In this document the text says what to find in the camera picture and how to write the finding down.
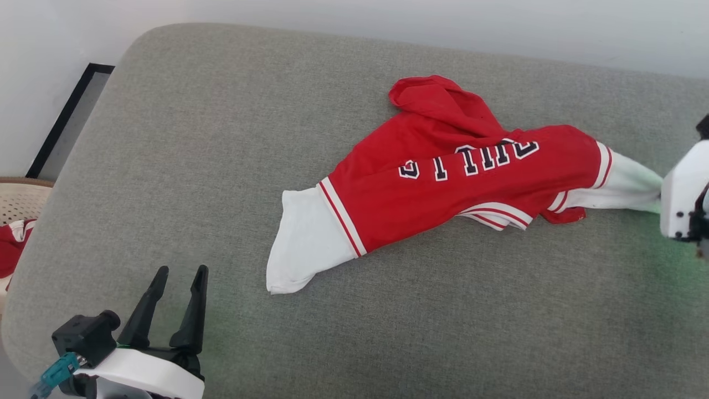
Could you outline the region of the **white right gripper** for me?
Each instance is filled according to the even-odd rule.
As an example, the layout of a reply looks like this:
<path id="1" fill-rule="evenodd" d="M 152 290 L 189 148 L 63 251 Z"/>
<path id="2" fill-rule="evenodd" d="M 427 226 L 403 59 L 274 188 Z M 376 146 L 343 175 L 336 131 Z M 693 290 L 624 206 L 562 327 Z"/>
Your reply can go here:
<path id="1" fill-rule="evenodd" d="M 696 126 L 698 143 L 664 177 L 660 230 L 677 242 L 696 243 L 698 257 L 708 258 L 708 116 Z"/>

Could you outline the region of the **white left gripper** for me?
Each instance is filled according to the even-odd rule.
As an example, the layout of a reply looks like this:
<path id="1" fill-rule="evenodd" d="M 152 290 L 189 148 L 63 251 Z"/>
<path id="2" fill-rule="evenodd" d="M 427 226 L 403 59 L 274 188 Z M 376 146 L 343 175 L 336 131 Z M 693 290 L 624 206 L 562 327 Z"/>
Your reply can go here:
<path id="1" fill-rule="evenodd" d="M 169 340 L 170 347 L 192 355 L 202 353 L 208 276 L 208 266 L 200 265 L 193 278 L 191 297 L 180 328 Z M 114 349 L 99 365 L 93 369 L 77 369 L 74 376 L 98 377 L 106 388 L 122 388 L 126 392 L 152 392 L 169 398 L 203 397 L 205 384 L 202 379 L 173 362 L 135 350 L 150 346 L 153 315 L 168 277 L 169 268 L 161 266 L 117 338 L 121 346 L 134 349 Z"/>

